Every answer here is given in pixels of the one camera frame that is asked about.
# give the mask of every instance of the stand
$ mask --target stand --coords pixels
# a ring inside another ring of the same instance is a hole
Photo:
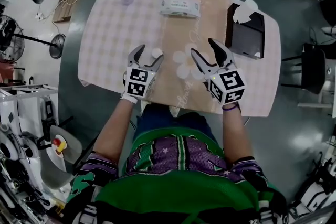
[[[32,40],[35,42],[39,42],[45,45],[49,45],[49,53],[50,56],[54,59],[58,59],[62,56],[62,52],[63,52],[63,45],[65,42],[65,35],[63,34],[57,34],[51,42],[46,42],[37,38],[33,38],[33,37],[28,37],[25,35],[21,35],[21,34],[13,34],[13,36],[19,37],[19,38],[24,38],[24,39],[28,39],[28,40]]]

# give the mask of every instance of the white ball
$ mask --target white ball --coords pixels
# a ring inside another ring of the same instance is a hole
[[[159,48],[154,48],[153,50],[152,50],[152,56],[156,59],[156,58],[158,58],[160,55],[162,55],[163,54],[163,52],[162,52],[162,50],[161,49],[159,49]]]

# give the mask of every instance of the white tissue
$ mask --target white tissue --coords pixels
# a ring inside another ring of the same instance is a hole
[[[236,23],[246,23],[250,21],[250,15],[258,10],[258,5],[253,0],[245,0],[243,4],[236,8],[233,21]]]
[[[161,49],[159,49],[159,48],[154,48],[153,50],[152,50],[152,56],[155,58],[155,59],[157,59],[160,55],[162,55],[162,50]]]

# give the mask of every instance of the table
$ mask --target table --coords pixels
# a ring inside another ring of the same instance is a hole
[[[332,117],[333,118],[336,118],[336,95],[335,95],[335,93],[336,93],[336,65],[334,66],[334,72],[335,72],[335,85],[334,85],[334,103],[333,103],[333,105],[332,105]]]
[[[227,9],[240,0],[201,0],[201,18],[167,17],[159,14],[161,0],[134,0],[123,6],[120,0],[96,0],[81,41],[78,78],[84,86],[94,84],[121,93],[127,56],[136,46],[146,44],[140,63],[153,62],[151,51],[161,48],[164,61],[149,92],[148,101],[190,110],[222,113],[222,108],[202,84],[202,76],[190,56],[197,48],[215,63],[209,37],[225,41]],[[264,58],[253,60],[235,55],[244,71],[247,89],[240,101],[243,116],[268,116],[277,90],[281,50],[278,24],[265,18]],[[180,79],[179,68],[189,75]]]

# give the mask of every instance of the wet wipes package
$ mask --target wet wipes package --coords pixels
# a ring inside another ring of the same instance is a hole
[[[200,0],[162,0],[160,4],[160,13],[162,15],[201,17]]]

